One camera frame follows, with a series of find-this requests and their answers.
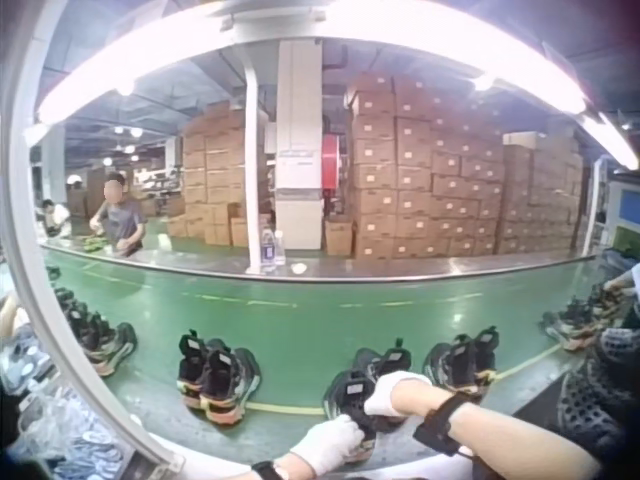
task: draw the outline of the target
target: gray t-shirt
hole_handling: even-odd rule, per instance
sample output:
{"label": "gray t-shirt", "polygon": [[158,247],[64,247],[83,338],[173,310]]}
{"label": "gray t-shirt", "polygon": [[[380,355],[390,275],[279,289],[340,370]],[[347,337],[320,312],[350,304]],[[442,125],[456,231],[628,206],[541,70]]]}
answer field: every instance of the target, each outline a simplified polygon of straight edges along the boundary
{"label": "gray t-shirt", "polygon": [[[131,237],[141,223],[147,223],[140,209],[140,203],[133,198],[127,198],[116,205],[105,202],[100,207],[99,218],[104,225],[107,238],[113,245],[118,243],[118,240]],[[132,250],[140,247],[142,242],[133,245]]]}

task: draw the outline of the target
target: white glove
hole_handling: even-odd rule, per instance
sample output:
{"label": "white glove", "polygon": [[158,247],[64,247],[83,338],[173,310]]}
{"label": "white glove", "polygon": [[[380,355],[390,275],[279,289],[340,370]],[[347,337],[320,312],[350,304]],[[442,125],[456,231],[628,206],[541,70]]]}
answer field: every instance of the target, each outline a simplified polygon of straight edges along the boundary
{"label": "white glove", "polygon": [[376,389],[366,402],[364,413],[367,415],[382,415],[385,417],[406,417],[391,406],[391,392],[403,380],[420,380],[428,385],[431,382],[424,375],[411,372],[393,372],[383,375],[376,382]]}
{"label": "white glove", "polygon": [[362,443],[364,433],[348,415],[315,425],[291,449],[313,468],[320,477],[335,470]]}

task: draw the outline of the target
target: man in gray shirt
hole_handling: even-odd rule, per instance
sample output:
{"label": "man in gray shirt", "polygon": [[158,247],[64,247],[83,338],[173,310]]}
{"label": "man in gray shirt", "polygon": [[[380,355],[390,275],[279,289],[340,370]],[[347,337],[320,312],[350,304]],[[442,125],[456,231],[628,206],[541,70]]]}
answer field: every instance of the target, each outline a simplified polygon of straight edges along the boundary
{"label": "man in gray shirt", "polygon": [[93,216],[89,225],[94,231],[104,226],[107,238],[119,255],[128,257],[142,248],[147,219],[134,198],[123,195],[124,177],[112,172],[104,183],[105,202]]}

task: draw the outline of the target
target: black wristband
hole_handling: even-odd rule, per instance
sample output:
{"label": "black wristband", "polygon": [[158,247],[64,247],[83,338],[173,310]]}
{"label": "black wristband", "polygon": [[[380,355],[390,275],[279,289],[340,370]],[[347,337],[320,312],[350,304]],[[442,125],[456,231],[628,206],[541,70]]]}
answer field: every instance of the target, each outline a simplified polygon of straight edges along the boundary
{"label": "black wristband", "polygon": [[449,417],[465,403],[469,397],[456,393],[444,402],[440,408],[430,412],[413,434],[413,438],[433,450],[453,456],[458,452],[460,444],[449,437]]}
{"label": "black wristband", "polygon": [[251,470],[260,475],[263,480],[282,480],[273,466],[273,462],[258,462],[251,465]]}

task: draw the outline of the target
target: red object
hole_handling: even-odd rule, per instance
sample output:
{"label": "red object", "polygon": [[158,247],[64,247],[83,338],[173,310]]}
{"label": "red object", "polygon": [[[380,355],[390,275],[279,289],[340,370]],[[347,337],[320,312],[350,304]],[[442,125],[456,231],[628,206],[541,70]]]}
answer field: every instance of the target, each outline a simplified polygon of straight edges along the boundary
{"label": "red object", "polygon": [[340,145],[337,135],[323,135],[322,137],[322,188],[324,190],[338,189],[338,155]]}

